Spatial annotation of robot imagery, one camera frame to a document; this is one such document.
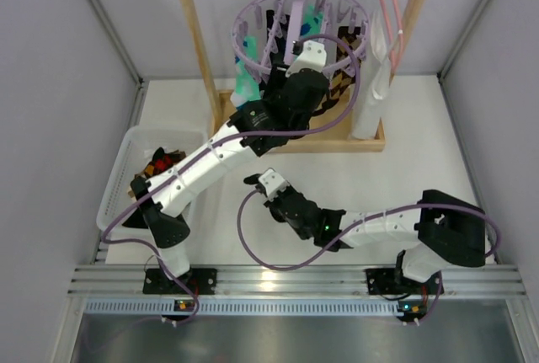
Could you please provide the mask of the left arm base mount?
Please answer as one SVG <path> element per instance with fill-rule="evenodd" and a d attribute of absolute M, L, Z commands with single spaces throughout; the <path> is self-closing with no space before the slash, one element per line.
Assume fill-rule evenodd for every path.
<path fill-rule="evenodd" d="M 217 284 L 217 270 L 210 268 L 191 268 L 179 280 L 197 296 L 211 296 L 215 294 Z M 187 292 L 158 268 L 147 269 L 142 287 L 146 295 L 179 295 Z"/>

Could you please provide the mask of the brown socks in basket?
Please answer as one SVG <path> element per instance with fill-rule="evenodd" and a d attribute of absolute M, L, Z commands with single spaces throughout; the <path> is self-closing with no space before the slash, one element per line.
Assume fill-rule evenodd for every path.
<path fill-rule="evenodd" d="M 142 197 L 143 195 L 147 193 L 146 180 L 141 176 L 134 178 L 130 183 L 130 187 L 131 187 L 131 198 L 134 201 L 139 200 L 140 197 Z M 123 226 L 128 227 L 128 228 L 136 228 L 136 229 L 147 228 L 147 224 L 144 221 L 142 212 L 138 207 L 136 207 L 134 211 L 123 222 Z"/>

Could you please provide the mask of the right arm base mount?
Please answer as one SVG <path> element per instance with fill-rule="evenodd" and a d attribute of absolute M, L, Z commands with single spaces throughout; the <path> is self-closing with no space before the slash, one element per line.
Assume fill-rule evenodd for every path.
<path fill-rule="evenodd" d="M 370 268 L 365 271 L 368 294 L 396 299 L 403 296 L 435 295 L 439 285 L 439 275 L 432 275 L 427 281 L 419 282 L 403 276 L 394 268 Z"/>

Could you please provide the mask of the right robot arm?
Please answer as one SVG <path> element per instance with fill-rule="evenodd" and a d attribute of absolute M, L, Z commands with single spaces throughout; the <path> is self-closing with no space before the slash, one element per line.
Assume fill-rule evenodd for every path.
<path fill-rule="evenodd" d="M 483 267 L 487 258 L 483 210 L 439 190 L 424 191 L 417 208 L 393 214 L 324 209 L 291 186 L 264 205 L 300 239 L 329 252 L 399 245 L 393 269 L 368 273 L 372 295 L 433 294 L 439 271 Z"/>

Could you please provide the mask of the white cloth on hanger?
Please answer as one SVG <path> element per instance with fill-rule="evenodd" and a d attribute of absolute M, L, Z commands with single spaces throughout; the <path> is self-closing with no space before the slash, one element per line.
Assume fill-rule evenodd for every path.
<path fill-rule="evenodd" d="M 387 54 L 382 11 L 371 16 L 365 59 L 360 65 L 360 91 L 352 114 L 351 136 L 373 139 L 389 94 L 391 60 Z"/>

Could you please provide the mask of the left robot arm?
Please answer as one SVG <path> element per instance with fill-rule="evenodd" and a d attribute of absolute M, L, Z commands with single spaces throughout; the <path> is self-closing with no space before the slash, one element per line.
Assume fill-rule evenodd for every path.
<path fill-rule="evenodd" d="M 149 228 L 169 279 L 190 269 L 184 208 L 228 172 L 304 136 L 329 86 L 320 66 L 275 66 L 262 98 L 236 110 L 204 146 L 149 180 L 132 180 L 136 214 Z"/>

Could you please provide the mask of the wooden clothes rack frame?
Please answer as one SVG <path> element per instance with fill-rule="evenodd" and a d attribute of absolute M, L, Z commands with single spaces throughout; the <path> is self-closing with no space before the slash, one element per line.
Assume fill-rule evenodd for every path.
<path fill-rule="evenodd" d="M 230 114 L 231 108 L 226 105 L 225 101 L 230 98 L 232 93 L 229 90 L 216 89 L 196 12 L 195 0 L 179 1 L 182 5 L 187 25 L 189 26 L 200 73 L 210 101 L 212 114 L 211 132 L 217 132 L 221 123 Z M 424 0 L 408 0 L 405 9 L 401 9 L 398 5 L 393 7 L 399 33 L 397 47 L 391 49 L 389 52 L 393 70 L 398 69 L 423 4 Z M 373 138 L 364 140 L 354 138 L 351 135 L 351 127 L 352 119 L 346 115 L 338 124 L 328 125 L 322 128 L 313 138 L 301 138 L 288 147 L 282 147 L 279 151 L 282 153 L 381 152 L 386 146 L 386 137 L 382 123 L 377 124 L 376 133 Z"/>

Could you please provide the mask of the green sock front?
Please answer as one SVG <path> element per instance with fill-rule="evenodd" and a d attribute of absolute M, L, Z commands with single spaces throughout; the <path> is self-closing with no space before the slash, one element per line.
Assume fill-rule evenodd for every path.
<path fill-rule="evenodd" d="M 243 40 L 243 49 L 246 56 L 255 60 L 257 58 L 257 40 L 254 36 L 246 36 Z M 244 61 L 235 56 L 236 85 L 232 91 L 230 101 L 236 109 L 240 109 L 247 102 L 261 99 L 259 83 L 253 78 Z"/>

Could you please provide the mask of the green sock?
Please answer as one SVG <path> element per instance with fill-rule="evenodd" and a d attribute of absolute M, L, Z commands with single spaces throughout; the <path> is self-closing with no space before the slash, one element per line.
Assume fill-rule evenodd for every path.
<path fill-rule="evenodd" d="M 318 35 L 323 22 L 323 11 L 310 5 L 304 10 L 302 26 L 300 30 L 301 37 Z"/>
<path fill-rule="evenodd" d="M 255 60 L 257 58 L 257 40 L 254 36 L 246 36 L 243 40 L 243 49 L 246 56 Z M 247 102 L 261 99 L 259 83 L 253 78 L 244 61 L 235 56 L 236 85 L 232 91 L 230 101 L 236 109 L 240 109 Z"/>

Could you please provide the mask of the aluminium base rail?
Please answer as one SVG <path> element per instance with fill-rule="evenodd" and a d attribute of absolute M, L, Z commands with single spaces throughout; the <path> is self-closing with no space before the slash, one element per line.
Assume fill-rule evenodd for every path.
<path fill-rule="evenodd" d="M 359 265 L 307 266 L 278 272 L 259 266 L 221 265 L 211 289 L 220 296 L 365 296 L 367 276 Z M 81 265 L 68 286 L 70 295 L 141 295 L 145 272 L 140 265 Z M 446 296 L 460 299 L 522 298 L 526 288 L 518 269 L 488 264 L 478 270 L 442 272 Z"/>

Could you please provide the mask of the white plastic basket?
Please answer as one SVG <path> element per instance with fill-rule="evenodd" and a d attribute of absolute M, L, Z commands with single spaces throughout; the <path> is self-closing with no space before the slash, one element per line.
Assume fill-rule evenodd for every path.
<path fill-rule="evenodd" d="M 134 126 L 120 145 L 96 217 L 100 230 L 108 225 L 132 203 L 128 195 L 130 182 L 151 161 L 158 148 L 166 152 L 179 150 L 191 154 L 208 139 L 205 132 L 190 125 Z"/>

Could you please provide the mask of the purple round clip hanger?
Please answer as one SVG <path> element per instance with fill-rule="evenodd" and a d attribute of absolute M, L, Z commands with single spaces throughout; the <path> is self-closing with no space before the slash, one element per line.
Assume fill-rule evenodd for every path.
<path fill-rule="evenodd" d="M 242 9 L 232 24 L 232 48 L 235 56 L 244 61 L 253 78 L 265 83 L 270 76 L 272 63 L 282 58 L 290 65 L 297 57 L 294 42 L 300 38 L 303 13 L 314 5 L 323 11 L 319 34 L 331 35 L 339 26 L 363 28 L 363 41 L 354 50 L 356 57 L 365 57 L 366 42 L 371 17 L 356 0 L 254 0 Z M 257 40 L 257 58 L 251 60 L 243 49 L 246 36 Z"/>

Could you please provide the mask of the argyle red orange sock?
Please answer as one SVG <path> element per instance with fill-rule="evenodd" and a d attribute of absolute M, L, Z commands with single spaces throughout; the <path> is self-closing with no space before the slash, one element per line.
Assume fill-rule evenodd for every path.
<path fill-rule="evenodd" d="M 174 150 L 172 152 L 166 152 L 163 147 L 159 147 L 152 155 L 152 160 L 141 171 L 141 174 L 150 179 L 153 176 L 157 176 L 163 172 L 166 172 L 173 165 L 181 162 L 186 158 L 186 153 L 180 150 Z"/>

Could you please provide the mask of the green sock rear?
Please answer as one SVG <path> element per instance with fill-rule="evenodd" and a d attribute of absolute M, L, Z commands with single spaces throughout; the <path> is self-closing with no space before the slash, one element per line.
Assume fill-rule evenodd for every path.
<path fill-rule="evenodd" d="M 323 22 L 323 11 L 310 5 L 304 10 L 302 26 L 300 30 L 301 37 L 318 35 Z"/>

